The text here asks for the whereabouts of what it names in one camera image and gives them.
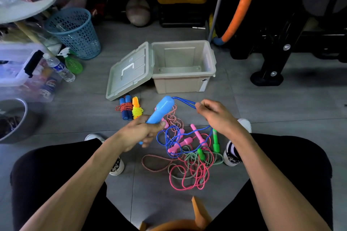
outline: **orange stool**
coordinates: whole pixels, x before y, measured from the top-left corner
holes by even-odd
[[[194,208],[195,220],[190,220],[190,219],[175,220],[175,221],[171,221],[171,222],[159,225],[157,227],[154,227],[153,229],[150,229],[150,231],[173,231],[173,230],[180,230],[180,229],[194,230],[194,231],[204,230],[208,226],[208,224],[211,223],[212,217],[206,211],[203,203],[201,202],[199,198],[193,196],[192,203]],[[148,228],[147,224],[145,222],[142,222],[139,230],[146,231],[147,228]]]

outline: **green rope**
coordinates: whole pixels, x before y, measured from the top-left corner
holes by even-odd
[[[182,147],[182,150],[183,150],[183,151],[190,151],[191,149],[190,149],[189,146],[186,145],[186,146],[183,146],[183,147]],[[213,160],[212,154],[215,155],[215,161],[214,161],[214,163],[213,163],[212,165],[219,165],[219,164],[223,163],[223,155],[221,155],[220,153],[212,152],[212,154],[211,154],[209,151],[206,151],[206,150],[203,150],[203,153],[205,154],[205,164],[206,164],[206,167],[209,167],[209,166],[211,165],[211,163],[212,163],[212,160]],[[180,171],[182,174],[189,172],[189,168],[190,168],[190,166],[191,166],[191,163],[193,163],[193,164],[197,163],[197,167],[199,167],[200,164],[201,164],[201,162],[200,162],[200,160],[199,160],[199,158],[198,158],[198,153],[197,153],[197,151],[191,152],[191,153],[187,153],[187,154],[186,154],[186,157],[185,157],[185,159],[184,159],[184,161],[187,162],[187,164],[188,164],[187,170],[184,172],[180,167],[178,167],[179,171]],[[168,173],[169,173],[169,174],[170,174],[171,167],[172,167],[172,166],[175,166],[175,165],[177,165],[177,164],[171,163],[171,164],[169,165],[169,167],[168,167]],[[184,179],[191,179],[191,178],[194,178],[194,177],[196,176],[196,174],[197,174],[197,171],[195,171],[195,173],[194,173],[193,175],[188,176],[188,177],[185,177]],[[171,175],[171,176],[172,176],[173,178],[177,179],[177,180],[183,180],[183,177],[177,177],[177,176],[174,176],[174,175]],[[201,178],[201,179],[200,179],[200,181],[199,181],[200,184],[203,183],[204,178]]]

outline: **yellow rope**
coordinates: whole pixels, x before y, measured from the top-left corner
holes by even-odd
[[[141,107],[133,107],[132,108],[132,115],[133,115],[134,119],[141,116],[142,113],[143,113],[143,109]]]

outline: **blue jump rope handle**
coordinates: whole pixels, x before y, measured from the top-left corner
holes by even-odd
[[[129,94],[125,95],[125,102],[131,102],[131,100],[132,100],[132,98]],[[128,120],[129,121],[133,120],[132,111],[127,111],[127,113],[128,113]]]
[[[123,97],[119,99],[119,104],[122,104],[122,103],[125,103],[125,99]],[[129,118],[128,111],[122,111],[122,118],[123,120],[127,120]]]
[[[175,101],[170,96],[165,96],[158,104],[157,109],[150,116],[150,118],[146,121],[146,123],[156,124],[161,121],[161,119],[166,115],[169,111],[172,110],[172,107],[175,105]]]

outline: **orange tube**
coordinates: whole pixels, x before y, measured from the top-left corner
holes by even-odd
[[[238,27],[241,25],[242,20],[244,19],[249,5],[252,0],[240,0],[239,5],[235,11],[235,14],[230,22],[228,29],[225,31],[222,36],[222,41],[227,42],[237,31]]]

